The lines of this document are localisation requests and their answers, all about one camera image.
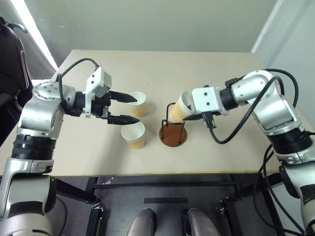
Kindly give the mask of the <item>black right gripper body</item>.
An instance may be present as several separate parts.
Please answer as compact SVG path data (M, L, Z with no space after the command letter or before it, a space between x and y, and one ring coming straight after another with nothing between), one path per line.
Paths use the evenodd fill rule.
M221 115L220 112L208 111L208 112L202 112L202 113L196 114L195 116L197 118L201 118L201 117L211 117L211 116L220 116L220 115Z

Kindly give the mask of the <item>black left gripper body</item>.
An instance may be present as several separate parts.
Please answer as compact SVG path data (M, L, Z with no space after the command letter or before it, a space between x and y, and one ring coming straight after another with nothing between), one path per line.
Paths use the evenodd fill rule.
M110 120L111 113L109 112L109 107L111 105L111 94L106 93L102 97L95 97L92 100L91 114L96 118Z

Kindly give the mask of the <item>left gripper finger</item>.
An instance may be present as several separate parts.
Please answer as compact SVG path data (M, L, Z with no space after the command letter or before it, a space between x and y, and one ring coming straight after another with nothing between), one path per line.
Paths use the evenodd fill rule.
M137 102L137 99L134 98L130 94L116 92L116 91L109 91L109 94L110 94L110 99L111 100L116 100L116 101L122 102L122 103Z
M140 122L140 119L132 117L132 116L113 116L110 115L107 119L108 124L114 124L114 125L129 125L129 124L135 124Z

